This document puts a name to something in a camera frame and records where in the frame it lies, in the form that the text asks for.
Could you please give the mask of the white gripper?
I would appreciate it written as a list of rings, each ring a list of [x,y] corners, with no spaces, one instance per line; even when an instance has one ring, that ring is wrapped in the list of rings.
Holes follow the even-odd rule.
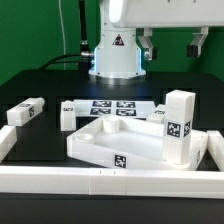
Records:
[[[141,28],[138,40],[146,61],[157,59],[151,28],[200,27],[187,46],[187,56],[198,58],[208,27],[224,26],[224,0],[109,0],[109,19],[115,27]]]

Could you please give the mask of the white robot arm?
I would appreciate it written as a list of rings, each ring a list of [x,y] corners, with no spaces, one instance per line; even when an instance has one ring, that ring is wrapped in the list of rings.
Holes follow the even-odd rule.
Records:
[[[224,26],[224,0],[99,0],[101,35],[94,50],[94,78],[142,77],[142,59],[156,56],[154,28],[196,27],[187,54],[197,57],[211,27]]]

